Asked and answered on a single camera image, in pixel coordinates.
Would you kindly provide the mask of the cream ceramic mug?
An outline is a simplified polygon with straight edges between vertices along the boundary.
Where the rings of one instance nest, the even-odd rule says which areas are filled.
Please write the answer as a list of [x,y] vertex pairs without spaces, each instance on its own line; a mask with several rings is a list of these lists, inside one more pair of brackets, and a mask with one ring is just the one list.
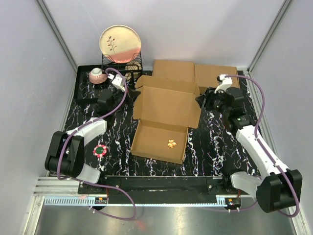
[[137,79],[141,76],[142,66],[138,61],[132,61],[126,64],[125,69],[129,72],[125,74],[125,78],[129,81],[131,78]]

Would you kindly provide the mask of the cardboard box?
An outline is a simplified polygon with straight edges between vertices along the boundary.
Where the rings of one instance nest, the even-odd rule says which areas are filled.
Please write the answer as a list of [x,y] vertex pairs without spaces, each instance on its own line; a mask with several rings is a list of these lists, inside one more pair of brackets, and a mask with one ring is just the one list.
[[195,80],[200,94],[205,93],[208,87],[216,88],[219,85],[217,77],[221,74],[237,75],[237,68],[232,66],[196,64]]
[[[131,146],[134,156],[182,164],[188,129],[199,125],[201,108],[196,101],[200,95],[194,82],[143,75],[135,90],[133,118],[138,126]],[[168,140],[177,143],[168,147]]]
[[194,62],[155,60],[153,76],[185,82],[195,82]]

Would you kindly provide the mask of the pink green flower coaster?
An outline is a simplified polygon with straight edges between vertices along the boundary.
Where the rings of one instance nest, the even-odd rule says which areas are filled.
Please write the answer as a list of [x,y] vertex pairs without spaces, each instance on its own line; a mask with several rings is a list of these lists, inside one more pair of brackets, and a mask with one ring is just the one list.
[[97,158],[104,157],[106,153],[107,153],[107,147],[104,144],[98,144],[93,149],[93,155],[96,156]]

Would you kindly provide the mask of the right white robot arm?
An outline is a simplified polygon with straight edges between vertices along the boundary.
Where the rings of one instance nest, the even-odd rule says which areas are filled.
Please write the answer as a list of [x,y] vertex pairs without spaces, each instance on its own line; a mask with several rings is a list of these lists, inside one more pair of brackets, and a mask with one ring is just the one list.
[[222,91],[209,87],[197,102],[201,108],[222,115],[225,128],[248,152],[261,175],[256,178],[239,170],[230,170],[222,181],[224,192],[244,191],[253,196],[266,213],[295,207],[294,214],[298,214],[303,177],[298,170],[290,170],[259,134],[245,112],[242,90],[231,87]]

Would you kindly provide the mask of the red maple leaf ornament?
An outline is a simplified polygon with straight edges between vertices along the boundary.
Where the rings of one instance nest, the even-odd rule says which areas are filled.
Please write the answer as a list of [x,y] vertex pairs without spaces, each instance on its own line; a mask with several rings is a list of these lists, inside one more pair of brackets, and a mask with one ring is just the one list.
[[177,145],[177,143],[175,142],[175,140],[168,140],[168,147],[173,148],[174,146]]

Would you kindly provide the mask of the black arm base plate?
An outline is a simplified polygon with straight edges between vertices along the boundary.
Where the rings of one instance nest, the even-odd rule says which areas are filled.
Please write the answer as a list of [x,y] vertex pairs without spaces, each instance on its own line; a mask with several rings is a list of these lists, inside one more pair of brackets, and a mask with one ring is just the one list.
[[245,192],[232,188],[223,177],[105,176],[98,183],[121,188],[126,192],[193,191],[209,195],[246,195]]

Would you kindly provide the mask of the pink patterned bowl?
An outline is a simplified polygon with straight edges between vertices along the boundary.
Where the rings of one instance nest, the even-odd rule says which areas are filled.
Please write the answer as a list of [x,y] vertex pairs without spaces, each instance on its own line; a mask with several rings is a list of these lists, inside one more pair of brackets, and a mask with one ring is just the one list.
[[93,68],[89,73],[89,81],[92,84],[101,84],[107,80],[107,75],[100,68]]

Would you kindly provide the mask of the cream pink floral plate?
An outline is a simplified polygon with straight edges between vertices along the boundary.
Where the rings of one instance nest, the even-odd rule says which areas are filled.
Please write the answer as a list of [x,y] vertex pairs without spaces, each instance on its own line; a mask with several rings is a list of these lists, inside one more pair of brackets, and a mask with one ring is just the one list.
[[102,54],[116,63],[128,63],[141,51],[141,39],[130,27],[113,25],[99,39]]

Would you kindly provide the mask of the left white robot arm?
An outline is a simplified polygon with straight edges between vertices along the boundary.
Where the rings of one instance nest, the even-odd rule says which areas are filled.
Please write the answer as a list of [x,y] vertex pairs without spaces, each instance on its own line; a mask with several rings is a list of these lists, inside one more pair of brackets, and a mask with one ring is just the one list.
[[97,99],[97,117],[90,118],[75,129],[55,132],[45,159],[45,169],[58,176],[89,182],[92,192],[102,193],[106,182],[100,179],[98,169],[85,163],[85,146],[107,131],[109,121],[125,101],[126,95],[123,91],[113,93],[104,89]]

